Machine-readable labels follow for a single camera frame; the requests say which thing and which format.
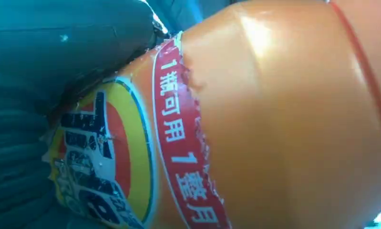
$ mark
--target teal cloth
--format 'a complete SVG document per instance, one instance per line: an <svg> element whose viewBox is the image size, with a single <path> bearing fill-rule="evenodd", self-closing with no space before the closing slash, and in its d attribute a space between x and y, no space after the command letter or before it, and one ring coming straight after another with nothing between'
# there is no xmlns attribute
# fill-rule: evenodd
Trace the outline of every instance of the teal cloth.
<svg viewBox="0 0 381 229"><path fill-rule="evenodd" d="M103 227L58 205L39 138L63 91L124 66L153 33L138 0L0 0L0 229Z"/></svg>

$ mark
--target red label band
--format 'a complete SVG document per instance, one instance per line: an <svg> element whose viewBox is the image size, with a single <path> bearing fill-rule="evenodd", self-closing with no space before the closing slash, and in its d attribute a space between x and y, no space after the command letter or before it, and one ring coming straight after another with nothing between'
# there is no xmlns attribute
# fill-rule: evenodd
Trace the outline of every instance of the red label band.
<svg viewBox="0 0 381 229"><path fill-rule="evenodd" d="M209 148L180 48L179 35L162 46L154 62L154 121L165 174L188 228L229 229L222 199L208 175Z"/></svg>

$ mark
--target number 1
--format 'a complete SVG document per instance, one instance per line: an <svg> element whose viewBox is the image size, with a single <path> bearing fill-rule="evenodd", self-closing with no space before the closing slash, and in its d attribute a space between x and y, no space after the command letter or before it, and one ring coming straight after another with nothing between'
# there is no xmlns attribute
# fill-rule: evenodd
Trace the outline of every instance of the number 1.
<svg viewBox="0 0 381 229"><path fill-rule="evenodd" d="M167 68L170 68L170 67L173 67L173 66L175 66L175 65L177 65L177 62L176 62L176 60L173 60L173 61L170 62L170 63L167 63L167 64L165 64L165 65L162 65L161 70L163 70L163 69L167 69Z"/></svg>
<svg viewBox="0 0 381 229"><path fill-rule="evenodd" d="M197 163L197 158L193 155L193 152L189 152L188 156L173 156L171 159L175 163Z"/></svg>

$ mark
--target orange plastic bottle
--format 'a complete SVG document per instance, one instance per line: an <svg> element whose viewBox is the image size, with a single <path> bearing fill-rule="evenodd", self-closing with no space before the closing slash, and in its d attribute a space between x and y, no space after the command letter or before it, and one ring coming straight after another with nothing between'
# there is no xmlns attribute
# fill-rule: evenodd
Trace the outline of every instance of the orange plastic bottle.
<svg viewBox="0 0 381 229"><path fill-rule="evenodd" d="M63 116L60 202L114 228L363 227L381 211L378 3L236 4L138 58Z"/></svg>

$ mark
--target red stripe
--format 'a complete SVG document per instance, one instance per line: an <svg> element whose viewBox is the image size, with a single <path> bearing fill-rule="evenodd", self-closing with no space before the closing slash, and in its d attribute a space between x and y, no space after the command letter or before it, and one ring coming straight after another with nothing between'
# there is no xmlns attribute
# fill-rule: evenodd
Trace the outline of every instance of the red stripe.
<svg viewBox="0 0 381 229"><path fill-rule="evenodd" d="M124 129L122 118L120 117L116 108L107 102L106 109L107 123L110 134L113 138L114 156L116 163L115 179L127 198L130 195L131 188L131 164L127 135Z"/></svg>
<svg viewBox="0 0 381 229"><path fill-rule="evenodd" d="M348 19L343 14L342 10L334 2L331 2L330 5L334 9L339 19L341 20L342 25L345 27L348 38L353 45L356 58L358 59L358 62L361 66L361 70L363 72L364 78L367 81L370 93L373 96L373 99L376 103L376 108L378 110L378 113L381 119L381 89L379 84L377 83L377 79L374 75L374 72L370 67L369 60L367 59L367 56L364 54L364 51L359 42L359 39L356 37L352 26L350 25Z"/></svg>

